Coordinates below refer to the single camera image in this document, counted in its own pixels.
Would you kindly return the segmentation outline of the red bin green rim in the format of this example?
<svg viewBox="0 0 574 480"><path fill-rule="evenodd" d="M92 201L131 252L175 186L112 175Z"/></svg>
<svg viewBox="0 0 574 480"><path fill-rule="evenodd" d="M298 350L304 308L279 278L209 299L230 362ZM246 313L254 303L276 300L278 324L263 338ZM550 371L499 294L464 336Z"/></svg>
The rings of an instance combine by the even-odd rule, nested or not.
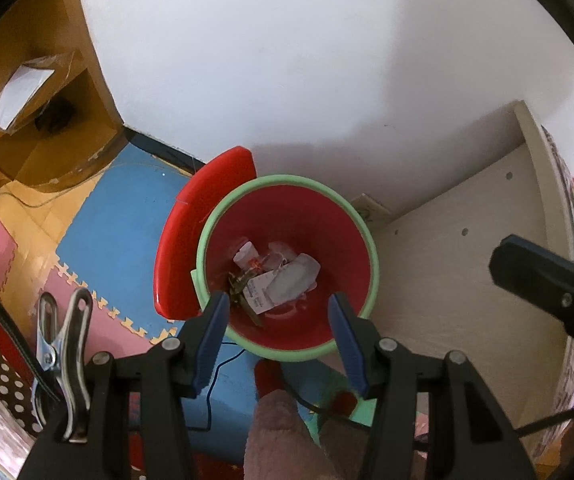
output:
<svg viewBox="0 0 574 480"><path fill-rule="evenodd" d="M300 255L319 264L315 281L298 298L260 313L252 322L232 307L226 335L260 358L304 362L336 348L327 321L335 292L367 318L375 306L380 268L371 232L341 195L314 180L275 174L239 185L210 212L198 240L191 281L204 307L214 290L227 292L243 271L235 255L252 244L261 262L276 270Z"/></svg>

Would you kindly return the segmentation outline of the pink fuzzy slipper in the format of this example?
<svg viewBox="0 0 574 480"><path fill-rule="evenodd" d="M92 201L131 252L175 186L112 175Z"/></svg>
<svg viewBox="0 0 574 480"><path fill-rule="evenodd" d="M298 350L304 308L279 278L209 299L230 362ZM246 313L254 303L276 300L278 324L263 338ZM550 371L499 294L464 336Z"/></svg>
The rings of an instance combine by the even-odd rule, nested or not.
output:
<svg viewBox="0 0 574 480"><path fill-rule="evenodd" d="M335 419L325 419L319 428L319 445L342 479L360 479L367 453L369 432Z"/></svg>
<svg viewBox="0 0 574 480"><path fill-rule="evenodd" d="M337 479L337 472L313 441L295 399L274 390L259 399L244 456L245 479Z"/></svg>

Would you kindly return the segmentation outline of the white wooden bed frame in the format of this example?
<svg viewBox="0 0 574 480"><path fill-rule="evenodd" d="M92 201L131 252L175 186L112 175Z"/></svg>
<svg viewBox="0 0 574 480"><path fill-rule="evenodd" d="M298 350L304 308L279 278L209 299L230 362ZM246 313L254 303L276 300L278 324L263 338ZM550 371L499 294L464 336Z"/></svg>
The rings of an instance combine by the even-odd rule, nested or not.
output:
<svg viewBox="0 0 574 480"><path fill-rule="evenodd" d="M574 182L528 105L516 150L379 229L372 321L423 356L462 351L515 426L574 408L574 341L552 316L493 284L493 249L515 234L574 261Z"/></svg>

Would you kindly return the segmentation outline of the white wall socket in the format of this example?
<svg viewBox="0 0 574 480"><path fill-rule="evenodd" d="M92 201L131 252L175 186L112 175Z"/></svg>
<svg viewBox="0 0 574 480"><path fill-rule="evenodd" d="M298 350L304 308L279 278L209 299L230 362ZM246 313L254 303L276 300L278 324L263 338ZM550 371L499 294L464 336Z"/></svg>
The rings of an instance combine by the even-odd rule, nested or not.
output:
<svg viewBox="0 0 574 480"><path fill-rule="evenodd" d="M360 214L371 231L383 229L393 221L392 212L371 195L361 193L351 200L350 204Z"/></svg>

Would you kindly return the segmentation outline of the red bin lid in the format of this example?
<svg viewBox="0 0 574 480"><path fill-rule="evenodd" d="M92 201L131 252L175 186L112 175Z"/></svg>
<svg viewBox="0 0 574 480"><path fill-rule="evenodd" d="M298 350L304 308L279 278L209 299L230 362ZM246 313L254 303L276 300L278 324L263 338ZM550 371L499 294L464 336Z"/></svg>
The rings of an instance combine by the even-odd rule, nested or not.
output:
<svg viewBox="0 0 574 480"><path fill-rule="evenodd" d="M199 313L191 271L201 231L217 204L256 176L251 151L235 146L210 160L177 193L153 268L153 303L167 320L186 321Z"/></svg>

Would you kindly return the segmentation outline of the pink fuzzy right slipper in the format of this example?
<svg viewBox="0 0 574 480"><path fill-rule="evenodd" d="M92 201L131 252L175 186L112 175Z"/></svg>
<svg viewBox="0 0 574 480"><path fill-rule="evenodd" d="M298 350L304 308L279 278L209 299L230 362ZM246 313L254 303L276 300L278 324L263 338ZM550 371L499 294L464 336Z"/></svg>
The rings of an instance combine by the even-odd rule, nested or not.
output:
<svg viewBox="0 0 574 480"><path fill-rule="evenodd" d="M342 479L360 479L367 453L369 432L335 419L325 419L319 428L319 445Z"/></svg>

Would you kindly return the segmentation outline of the polka dot fabric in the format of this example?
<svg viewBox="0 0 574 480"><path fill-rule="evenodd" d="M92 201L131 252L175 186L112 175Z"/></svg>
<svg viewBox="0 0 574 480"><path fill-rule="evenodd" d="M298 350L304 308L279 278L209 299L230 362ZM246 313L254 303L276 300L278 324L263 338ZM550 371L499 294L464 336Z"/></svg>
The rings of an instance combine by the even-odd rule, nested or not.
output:
<svg viewBox="0 0 574 480"><path fill-rule="evenodd" d="M31 437L42 427L31 401L33 377L9 336L0 326L0 402Z"/></svg>

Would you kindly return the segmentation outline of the colourful foam floor mat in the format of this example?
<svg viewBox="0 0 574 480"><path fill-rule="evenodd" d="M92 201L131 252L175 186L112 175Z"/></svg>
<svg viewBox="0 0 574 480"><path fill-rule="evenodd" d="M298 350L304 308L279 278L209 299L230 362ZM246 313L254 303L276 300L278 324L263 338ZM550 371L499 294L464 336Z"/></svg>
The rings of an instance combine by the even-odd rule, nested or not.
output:
<svg viewBox="0 0 574 480"><path fill-rule="evenodd" d="M45 289L61 309L76 286L95 295L86 357L117 358L149 350L183 322L153 307L158 240L186 171L127 144L102 175L62 193L43 194L12 181L0 188L0 301L35 349L34 302ZM242 479L247 433L255 408L252 369L258 358L225 339L217 377L184 402L199 479ZM287 363L287 382L303 400L327 408L347 379L319 361Z"/></svg>

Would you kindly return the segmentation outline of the trash papers in bin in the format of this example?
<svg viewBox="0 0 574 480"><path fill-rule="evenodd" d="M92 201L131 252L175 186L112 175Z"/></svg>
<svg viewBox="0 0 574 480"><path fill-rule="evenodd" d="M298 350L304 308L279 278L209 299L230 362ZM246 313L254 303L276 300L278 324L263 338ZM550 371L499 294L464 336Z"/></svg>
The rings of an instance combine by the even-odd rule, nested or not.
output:
<svg viewBox="0 0 574 480"><path fill-rule="evenodd" d="M312 256L282 242L270 242L259 252L251 240L233 257L236 273L229 272L229 297L254 326L262 327L261 315L276 308L294 306L316 289L321 265Z"/></svg>

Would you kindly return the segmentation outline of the left metal spring clamp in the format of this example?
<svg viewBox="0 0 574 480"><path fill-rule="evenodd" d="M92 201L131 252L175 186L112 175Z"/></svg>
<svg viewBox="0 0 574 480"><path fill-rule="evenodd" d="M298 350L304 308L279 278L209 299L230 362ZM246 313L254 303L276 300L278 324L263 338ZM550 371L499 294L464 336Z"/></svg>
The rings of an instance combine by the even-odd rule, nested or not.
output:
<svg viewBox="0 0 574 480"><path fill-rule="evenodd" d="M36 357L47 378L59 388L66 405L62 440L84 443L90 413L84 351L93 297L87 288L78 287L70 296L62 322L59 322L58 312L55 297L50 292L43 292L37 306Z"/></svg>

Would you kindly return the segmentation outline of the pink fuzzy left slipper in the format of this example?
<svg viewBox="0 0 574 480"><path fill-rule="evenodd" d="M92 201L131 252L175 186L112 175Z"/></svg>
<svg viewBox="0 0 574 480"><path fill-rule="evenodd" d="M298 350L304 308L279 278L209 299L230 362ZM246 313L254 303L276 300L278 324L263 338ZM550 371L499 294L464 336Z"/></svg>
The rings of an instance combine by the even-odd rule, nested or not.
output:
<svg viewBox="0 0 574 480"><path fill-rule="evenodd" d="M244 456L245 479L337 479L337 472L313 441L295 399L274 390L259 399Z"/></svg>

